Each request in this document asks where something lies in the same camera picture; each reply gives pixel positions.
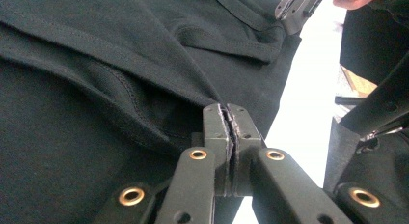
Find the seam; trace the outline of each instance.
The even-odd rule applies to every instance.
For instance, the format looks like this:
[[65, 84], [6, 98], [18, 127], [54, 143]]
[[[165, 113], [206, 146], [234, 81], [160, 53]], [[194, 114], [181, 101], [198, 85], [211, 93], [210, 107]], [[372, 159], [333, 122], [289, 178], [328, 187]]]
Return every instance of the seam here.
[[[114, 50], [114, 52], [116, 53], [116, 54], [119, 54], [121, 57], [123, 57], [124, 59], [128, 59], [128, 60], [131, 60], [132, 58], [131, 57], [128, 57], [128, 56], [126, 56], [125, 54], [122, 54], [122, 49], [121, 48], [119, 48], [118, 46], [116, 46], [116, 45], [114, 45], [114, 44], [108, 44], [108, 43], [106, 43], [106, 41], [104, 41], [104, 40], [101, 40], [100, 38], [97, 38], [97, 37], [95, 37], [95, 36], [93, 36], [93, 35], [91, 35], [91, 34], [85, 34], [85, 35], [87, 35], [87, 36], [89, 36], [89, 37], [87, 37], [87, 36], [85, 36], [84, 34], [82, 34], [82, 33], [80, 33], [80, 32], [82, 32], [82, 31], [78, 31], [78, 30], [70, 30], [71, 28], [70, 27], [65, 27], [64, 25], [61, 25], [61, 24], [59, 24], [59, 25], [57, 25], [57, 24], [54, 24], [54, 23], [48, 23], [48, 22], [45, 22], [45, 21], [43, 21], [43, 20], [41, 20], [41, 19], [37, 19], [37, 18], [32, 18], [32, 17], [28, 17], [28, 16], [26, 16], [26, 14], [23, 14], [23, 13], [19, 13], [19, 12], [17, 12], [17, 11], [11, 11], [13, 14], [16, 14], [16, 15], [19, 15], [19, 16], [21, 16], [21, 17], [23, 17], [23, 18], [26, 18], [26, 19], [28, 19], [28, 20], [30, 20], [30, 21], [34, 21], [34, 22], [38, 22], [38, 23], [43, 23], [43, 24], [45, 24], [45, 25], [51, 25], [53, 28], [55, 28], [56, 30], [59, 30], [59, 31], [62, 31], [62, 32], [69, 32], [70, 34], [72, 34], [72, 35], [74, 35], [74, 36], [77, 36], [77, 37], [79, 37], [79, 38], [81, 38], [82, 39], [82, 41], [84, 41], [84, 40], [91, 40], [91, 41], [86, 41], [86, 42], [90, 42], [90, 43], [92, 43], [93, 44], [93, 46], [98, 46], [98, 45], [102, 45], [102, 46], [104, 46], [104, 47], [106, 47], [106, 48], [108, 48], [109, 50]], [[20, 29], [20, 28], [18, 28], [18, 26], [19, 25], [15, 25], [15, 26], [17, 26], [16, 28], [17, 29], [19, 29], [19, 30], [21, 30], [21, 31], [23, 31], [23, 32], [26, 32], [26, 33], [29, 33], [30, 35], [34, 35], [34, 36], [36, 36], [36, 37], [39, 37], [39, 38], [42, 38], [42, 39], [46, 39], [47, 41], [49, 41], [49, 42], [56, 42], [56, 40], [50, 40], [50, 39], [47, 39], [47, 38], [44, 38], [42, 35], [37, 35], [37, 34], [32, 34], [31, 32], [27, 32], [25, 29]], [[95, 56], [94, 54], [90, 54], [90, 53], [88, 53], [87, 51], [86, 52], [83, 52], [83, 49], [77, 49], [76, 47], [72, 47], [72, 46], [70, 46], [70, 45], [67, 45], [67, 44], [65, 44], [64, 42], [63, 43], [61, 43], [61, 42], [56, 42], [57, 44], [61, 44], [63, 47], [68, 47], [68, 48], [73, 48], [73, 49], [75, 49], [76, 51], [79, 51], [80, 53], [82, 53], [82, 54], [86, 54], [86, 55], [90, 55], [90, 56], [93, 56], [93, 57], [95, 57], [95, 58], [97, 58], [97, 59], [100, 59], [101, 61], [104, 61], [104, 62], [107, 62], [107, 63], [109, 63], [109, 64], [112, 64], [112, 65], [116, 65], [116, 64], [113, 64], [113, 63], [110, 63], [111, 61], [107, 61], [105, 58], [100, 58], [100, 57], [98, 57], [98, 56]], [[170, 87], [172, 87], [172, 88], [178, 88], [178, 86], [177, 86], [177, 84], [174, 84], [174, 83], [172, 83], [172, 82], [170, 82], [170, 81], [160, 81], [160, 83], [162, 84], [162, 85], [167, 85], [167, 86], [170, 86]], [[169, 90], [169, 91], [171, 91], [171, 92], [173, 92], [174, 94], [176, 94], [176, 95], [178, 95], [179, 96], [179, 94], [178, 94], [178, 91], [179, 90], [172, 90], [172, 89], [169, 89], [169, 88], [166, 88], [166, 90]], [[200, 97], [200, 96], [198, 96], [198, 95], [196, 95], [196, 94], [192, 94], [192, 93], [189, 93], [189, 92], [187, 92], [187, 91], [183, 91], [186, 95], [189, 95], [189, 96], [191, 96], [192, 98], [199, 98], [199, 99], [201, 99], [201, 98], [204, 98], [204, 97]]]
[[[205, 30], [203, 30], [201, 28], [195, 27], [195, 26], [187, 26], [187, 27], [182, 27], [182, 28], [178, 29], [176, 31], [176, 36], [179, 36], [179, 35], [181, 35], [182, 32], [189, 31], [189, 30], [197, 31], [197, 32], [199, 32], [199, 33], [201, 33], [203, 35], [206, 35], [206, 36], [209, 36], [209, 37], [213, 38], [214, 40], [217, 39], [216, 36], [206, 32]], [[263, 45], [263, 43], [240, 42], [240, 41], [230, 41], [230, 40], [223, 40], [223, 39], [220, 40], [220, 41], [222, 41], [222, 42], [224, 42], [226, 44], [236, 45], [236, 46], [252, 46], [253, 48], [256, 48], [256, 49], [259, 49], [259, 50], [271, 51], [271, 49], [269, 49], [271, 47], [274, 50], [279, 51], [279, 49], [277, 47], [269, 46], [269, 45], [265, 46], [265, 45]]]
[[150, 126], [161, 130], [162, 132], [164, 132], [165, 134], [169, 135], [169, 136], [173, 136], [173, 137], [177, 137], [177, 138], [181, 138], [181, 139], [188, 139], [189, 137], [184, 136], [184, 135], [180, 135], [178, 133], [173, 133], [168, 129], [165, 128], [161, 128], [159, 126], [156, 126], [152, 121], [150, 121], [149, 119], [147, 119], [138, 109], [137, 107], [137, 102], [136, 102], [136, 97], [134, 95], [134, 93], [132, 92], [132, 88], [129, 85], [129, 83], [126, 81], [126, 79], [123, 77], [123, 75], [120, 72], [117, 72], [115, 70], [109, 69], [108, 67], [104, 66], [101, 63], [98, 63], [100, 66], [102, 66], [104, 69], [106, 69], [109, 73], [111, 73], [120, 83], [121, 85], [123, 85], [123, 87], [125, 88], [126, 92], [129, 95], [129, 98], [131, 99], [132, 105], [133, 105], [133, 110], [136, 112], [136, 114], [138, 115], [138, 117], [143, 120], [144, 122], [148, 123]]

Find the black fabric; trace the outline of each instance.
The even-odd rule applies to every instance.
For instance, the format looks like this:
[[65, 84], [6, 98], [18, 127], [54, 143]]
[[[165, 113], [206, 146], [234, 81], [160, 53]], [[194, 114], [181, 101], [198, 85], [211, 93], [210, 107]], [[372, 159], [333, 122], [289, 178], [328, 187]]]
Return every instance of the black fabric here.
[[329, 193], [335, 191], [343, 171], [355, 154], [359, 141], [360, 136], [357, 133], [345, 128], [333, 119], [323, 187]]
[[370, 6], [348, 11], [342, 33], [340, 63], [380, 84], [409, 51], [409, 29], [385, 10]]
[[211, 103], [265, 135], [300, 39], [257, 1], [0, 0], [0, 222], [89, 222], [166, 181]]

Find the clamp jaw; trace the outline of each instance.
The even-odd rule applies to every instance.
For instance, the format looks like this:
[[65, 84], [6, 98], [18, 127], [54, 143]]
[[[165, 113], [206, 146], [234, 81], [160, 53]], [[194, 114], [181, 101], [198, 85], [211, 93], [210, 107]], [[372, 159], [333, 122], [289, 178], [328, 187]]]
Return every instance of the clamp jaw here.
[[156, 224], [213, 223], [215, 196], [253, 196], [261, 224], [352, 223], [289, 154], [265, 147], [243, 107], [206, 107], [203, 141], [194, 142], [180, 156]]
[[277, 6], [275, 16], [281, 20], [289, 35], [301, 31], [322, 0], [282, 0]]

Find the stitching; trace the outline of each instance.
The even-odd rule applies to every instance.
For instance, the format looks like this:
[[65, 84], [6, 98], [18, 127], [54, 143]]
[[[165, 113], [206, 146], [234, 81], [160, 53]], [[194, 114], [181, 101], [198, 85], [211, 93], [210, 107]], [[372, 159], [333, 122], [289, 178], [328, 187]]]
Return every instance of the stitching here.
[[[203, 30], [203, 29], [201, 29], [201, 28], [194, 27], [194, 26], [182, 27], [182, 28], [180, 28], [180, 29], [177, 30], [176, 35], [179, 36], [179, 35], [181, 35], [182, 32], [189, 31], [189, 30], [191, 30], [191, 31], [198, 31], [199, 33], [201, 33], [201, 34], [203, 34], [203, 35], [206, 35], [206, 36], [209, 36], [209, 37], [213, 38], [214, 40], [217, 39], [216, 36], [214, 36], [214, 35], [212, 35], [212, 34], [210, 34], [210, 33], [207, 33], [205, 30]], [[251, 46], [251, 47], [256, 48], [256, 49], [259, 49], [259, 50], [268, 50], [268, 51], [271, 51], [270, 48], [273, 48], [273, 49], [276, 50], [276, 51], [279, 51], [279, 50], [280, 50], [280, 49], [278, 49], [276, 46], [270, 46], [270, 45], [269, 45], [269, 46], [265, 46], [265, 45], [262, 45], [262, 43], [229, 41], [229, 40], [223, 40], [223, 39], [222, 39], [222, 40], [217, 40], [217, 41], [222, 41], [222, 42], [224, 42], [224, 43], [226, 43], [226, 44], [231, 44], [231, 45], [236, 45], [236, 46], [240, 46], [240, 45], [241, 45], [241, 46]]]
[[[19, 15], [19, 16], [21, 16], [21, 17], [23, 17], [23, 18], [26, 18], [26, 19], [28, 19], [28, 20], [31, 20], [31, 21], [43, 23], [43, 24], [45, 24], [45, 25], [51, 25], [51, 26], [53, 26], [55, 29], [60, 30], [60, 31], [63, 31], [63, 32], [66, 32], [66, 31], [67, 31], [66, 29], [63, 29], [63, 27], [66, 27], [66, 26], [61, 25], [61, 24], [60, 24], [60, 26], [63, 26], [63, 27], [60, 27], [60, 26], [58, 26], [58, 25], [56, 25], [56, 24], [54, 24], [54, 23], [45, 22], [45, 21], [43, 21], [43, 20], [41, 20], [41, 19], [28, 17], [28, 16], [26, 16], [25, 14], [19, 13], [19, 12], [17, 12], [17, 11], [12, 11], [12, 13], [13, 13], [13, 14], [17, 14], [17, 15]], [[75, 36], [77, 36], [77, 37], [79, 37], [79, 38], [81, 38], [81, 39], [85, 39], [85, 40], [87, 40], [87, 41], [88, 41], [89, 39], [91, 39], [92, 41], [88, 41], [88, 42], [97, 43], [97, 45], [100, 44], [100, 45], [102, 45], [102, 46], [104, 46], [104, 47], [106, 47], [106, 48], [108, 48], [108, 49], [114, 50], [117, 54], [121, 55], [121, 57], [124, 57], [124, 58], [127, 59], [127, 60], [131, 60], [131, 59], [132, 59], [132, 58], [129, 58], [129, 57], [127, 57], [126, 55], [122, 54], [122, 52], [121, 52], [122, 49], [119, 48], [119, 47], [117, 47], [117, 46], [114, 45], [114, 44], [105, 43], [104, 40], [101, 40], [101, 39], [99, 39], [99, 38], [97, 38], [97, 37], [95, 37], [95, 36], [93, 36], [93, 35], [90, 35], [90, 34], [87, 34], [89, 37], [86, 37], [86, 36], [84, 36], [82, 33], [74, 32], [74, 31], [75, 31], [75, 30], [72, 30], [72, 31], [69, 30], [68, 32], [70, 32], [71, 34], [73, 34], [73, 35], [75, 35]], [[174, 84], [174, 83], [172, 83], [172, 82], [170, 82], [170, 81], [160, 81], [160, 82], [163, 83], [164, 85], [169, 85], [169, 86], [171, 86], [171, 87], [173, 87], [173, 88], [177, 88], [177, 84]], [[171, 89], [169, 89], [169, 88], [167, 88], [167, 90], [170, 90], [171, 92], [174, 92], [174, 93], [176, 93], [176, 94], [178, 95], [177, 91], [179, 91], [179, 90], [171, 90]], [[184, 92], [185, 94], [187, 94], [187, 95], [193, 97], [193, 98], [203, 98], [203, 97], [198, 96], [198, 95], [196, 95], [196, 94], [189, 93], [188, 91], [183, 91], [183, 92]]]
[[141, 120], [143, 120], [144, 122], [148, 123], [150, 126], [154, 126], [154, 128], [161, 130], [162, 132], [166, 133], [169, 136], [173, 136], [173, 137], [177, 137], [177, 138], [181, 138], [181, 139], [188, 139], [189, 137], [184, 136], [184, 135], [180, 135], [178, 133], [173, 133], [171, 132], [169, 129], [166, 128], [161, 128], [159, 126], [156, 126], [152, 121], [150, 121], [149, 119], [147, 119], [138, 109], [137, 107], [137, 102], [136, 102], [136, 97], [134, 95], [134, 93], [132, 92], [132, 88], [129, 85], [129, 83], [126, 81], [126, 79], [123, 77], [123, 75], [120, 72], [117, 72], [115, 70], [109, 69], [108, 67], [106, 67], [105, 65], [101, 64], [100, 62], [97, 62], [100, 66], [102, 66], [104, 69], [106, 69], [109, 73], [111, 73], [115, 78], [117, 78], [117, 80], [123, 85], [123, 87], [126, 89], [126, 92], [128, 93], [131, 101], [132, 101], [132, 105], [133, 105], [133, 109], [136, 112], [136, 114], [138, 115], [139, 118], [141, 118]]

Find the metal bar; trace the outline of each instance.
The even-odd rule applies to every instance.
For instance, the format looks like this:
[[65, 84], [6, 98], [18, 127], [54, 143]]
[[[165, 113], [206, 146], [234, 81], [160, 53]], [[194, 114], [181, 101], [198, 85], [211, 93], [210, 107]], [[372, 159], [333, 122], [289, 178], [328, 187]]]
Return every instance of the metal bar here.
[[260, 150], [251, 175], [260, 224], [352, 223], [284, 151]]
[[341, 119], [341, 124], [365, 136], [409, 113], [409, 54], [367, 99]]
[[381, 193], [358, 183], [343, 183], [337, 201], [354, 223], [409, 223], [409, 211], [394, 205]]
[[155, 224], [213, 223], [214, 163], [210, 149], [182, 153]]

